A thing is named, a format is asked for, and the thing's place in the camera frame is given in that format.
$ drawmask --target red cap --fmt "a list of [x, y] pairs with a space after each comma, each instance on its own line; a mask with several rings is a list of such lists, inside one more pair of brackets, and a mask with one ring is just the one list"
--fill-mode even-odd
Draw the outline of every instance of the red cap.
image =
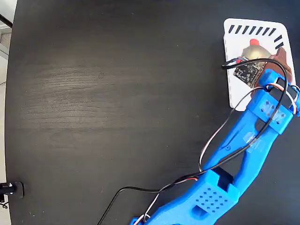
[[259, 45], [259, 41], [256, 39], [251, 39], [250, 40], [250, 45]]

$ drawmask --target dark wooden table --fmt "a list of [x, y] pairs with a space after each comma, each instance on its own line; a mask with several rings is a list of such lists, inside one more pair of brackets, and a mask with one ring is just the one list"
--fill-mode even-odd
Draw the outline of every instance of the dark wooden table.
[[[10, 199], [12, 224], [95, 225], [120, 187], [160, 188], [197, 171], [199, 148], [230, 111], [220, 68], [224, 20], [283, 23], [297, 73], [299, 7], [273, 0], [18, 1], [5, 150], [7, 179], [22, 181], [25, 197]], [[293, 119], [218, 225], [299, 223], [299, 126]], [[156, 207], [189, 185], [162, 195]], [[127, 225], [152, 198], [122, 193], [104, 224]]]

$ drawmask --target blue robotic arm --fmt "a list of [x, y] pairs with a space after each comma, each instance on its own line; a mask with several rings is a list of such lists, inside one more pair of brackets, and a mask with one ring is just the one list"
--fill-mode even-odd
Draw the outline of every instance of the blue robotic arm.
[[[284, 80], [280, 74], [267, 69], [259, 84], [265, 87], [279, 79]], [[229, 135], [203, 168], [211, 168], [228, 154], [250, 143], [258, 134], [256, 122], [267, 122], [277, 104], [278, 101], [269, 92], [258, 90]], [[160, 207], [145, 225], [213, 225], [238, 202], [257, 177], [273, 142], [283, 133], [292, 118], [293, 107], [287, 109], [281, 105], [264, 133], [244, 153], [240, 171], [235, 178], [221, 168], [208, 170], [183, 196]]]

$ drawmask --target gold object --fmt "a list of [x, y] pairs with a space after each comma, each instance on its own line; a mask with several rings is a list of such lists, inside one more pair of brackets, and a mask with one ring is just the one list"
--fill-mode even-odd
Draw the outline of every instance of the gold object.
[[[250, 45], [243, 50], [242, 57], [249, 60], [259, 59], [259, 58], [269, 58], [271, 53], [260, 45]], [[259, 66], [263, 66], [265, 62], [256, 63]]]

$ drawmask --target black clamp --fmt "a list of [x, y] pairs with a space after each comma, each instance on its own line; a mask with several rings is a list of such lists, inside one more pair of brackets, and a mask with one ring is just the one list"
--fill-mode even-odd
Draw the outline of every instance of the black clamp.
[[6, 204], [2, 204], [5, 202], [4, 195], [11, 195], [17, 198], [23, 198], [24, 196], [24, 187], [21, 182], [8, 182], [8, 183], [0, 183], [0, 204], [7, 208]]

